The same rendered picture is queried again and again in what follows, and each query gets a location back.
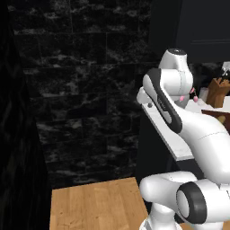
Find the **black tall cabinet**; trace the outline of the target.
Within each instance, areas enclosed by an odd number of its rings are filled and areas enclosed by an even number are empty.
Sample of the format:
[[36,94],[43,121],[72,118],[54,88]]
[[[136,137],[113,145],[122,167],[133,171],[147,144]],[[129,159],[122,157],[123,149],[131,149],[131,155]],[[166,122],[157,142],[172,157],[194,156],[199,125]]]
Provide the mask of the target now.
[[49,230],[51,186],[6,0],[0,0],[0,230]]

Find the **dark upper cupboards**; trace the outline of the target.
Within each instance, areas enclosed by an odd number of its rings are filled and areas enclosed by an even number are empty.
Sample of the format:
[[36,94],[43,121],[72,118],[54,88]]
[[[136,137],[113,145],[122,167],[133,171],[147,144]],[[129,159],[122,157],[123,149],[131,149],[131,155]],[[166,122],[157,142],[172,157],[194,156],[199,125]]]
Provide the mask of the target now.
[[182,49],[190,63],[230,61],[230,0],[152,0],[148,46]]

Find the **brown wooden knife block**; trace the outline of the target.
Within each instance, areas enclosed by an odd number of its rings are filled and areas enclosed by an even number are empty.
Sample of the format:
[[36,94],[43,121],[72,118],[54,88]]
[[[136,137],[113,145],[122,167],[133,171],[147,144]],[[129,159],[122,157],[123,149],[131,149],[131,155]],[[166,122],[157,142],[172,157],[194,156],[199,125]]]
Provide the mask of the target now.
[[230,81],[221,78],[213,78],[208,86],[206,104],[213,108],[222,108],[226,95],[230,92]]

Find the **black and white kitchen tool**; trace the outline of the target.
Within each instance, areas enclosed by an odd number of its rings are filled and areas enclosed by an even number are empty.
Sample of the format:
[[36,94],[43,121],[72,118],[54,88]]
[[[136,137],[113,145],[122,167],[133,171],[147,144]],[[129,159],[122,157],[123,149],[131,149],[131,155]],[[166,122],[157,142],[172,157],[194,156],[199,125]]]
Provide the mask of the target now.
[[222,75],[226,75],[227,71],[230,70],[230,61],[226,61],[222,65]]

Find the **white container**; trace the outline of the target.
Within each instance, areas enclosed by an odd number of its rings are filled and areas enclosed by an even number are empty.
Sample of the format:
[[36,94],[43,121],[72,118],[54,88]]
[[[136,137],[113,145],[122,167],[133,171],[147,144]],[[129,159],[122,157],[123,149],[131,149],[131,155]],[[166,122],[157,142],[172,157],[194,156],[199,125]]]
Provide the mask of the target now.
[[199,91],[199,98],[203,101],[206,102],[208,98],[208,88],[207,87],[202,87]]

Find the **dark brown cutting board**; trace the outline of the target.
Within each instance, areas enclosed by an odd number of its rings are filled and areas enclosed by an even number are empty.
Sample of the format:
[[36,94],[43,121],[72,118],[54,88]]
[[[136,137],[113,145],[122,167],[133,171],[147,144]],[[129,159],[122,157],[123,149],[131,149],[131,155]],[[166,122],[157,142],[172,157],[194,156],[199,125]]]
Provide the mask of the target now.
[[230,113],[229,112],[222,112],[222,111],[208,111],[208,110],[202,110],[201,111],[203,114],[212,116],[214,118],[217,119],[217,117],[219,116],[225,116],[226,117],[226,121],[224,124],[221,124],[225,126],[226,130],[228,131],[228,133],[230,134]]

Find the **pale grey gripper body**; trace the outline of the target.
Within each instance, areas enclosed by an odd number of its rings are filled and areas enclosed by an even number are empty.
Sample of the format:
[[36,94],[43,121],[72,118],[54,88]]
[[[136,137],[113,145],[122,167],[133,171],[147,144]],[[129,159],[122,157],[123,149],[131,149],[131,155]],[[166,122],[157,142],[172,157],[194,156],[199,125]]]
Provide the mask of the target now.
[[137,93],[137,102],[139,104],[148,104],[148,103],[152,103],[153,105],[153,101],[151,100],[151,98],[147,95],[146,91],[144,90],[144,87],[140,87],[139,91]]

